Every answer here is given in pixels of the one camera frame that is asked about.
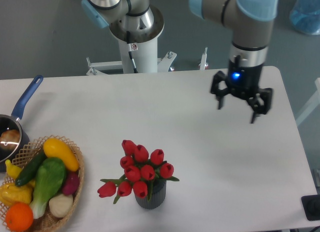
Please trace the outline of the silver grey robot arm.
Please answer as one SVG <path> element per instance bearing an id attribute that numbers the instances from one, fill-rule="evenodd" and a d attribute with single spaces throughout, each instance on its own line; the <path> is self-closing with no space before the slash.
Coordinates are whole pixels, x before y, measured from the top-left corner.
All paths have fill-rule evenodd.
<path id="1" fill-rule="evenodd" d="M 188 0 L 191 12 L 232 30 L 228 71 L 218 71 L 210 92 L 218 107 L 233 95 L 252 108 L 252 118 L 271 108 L 273 90 L 260 88 L 278 0 Z M 158 37 L 164 29 L 161 12 L 150 0 L 82 0 L 82 9 L 99 28 L 109 28 L 118 40 L 123 72 L 156 73 Z"/>

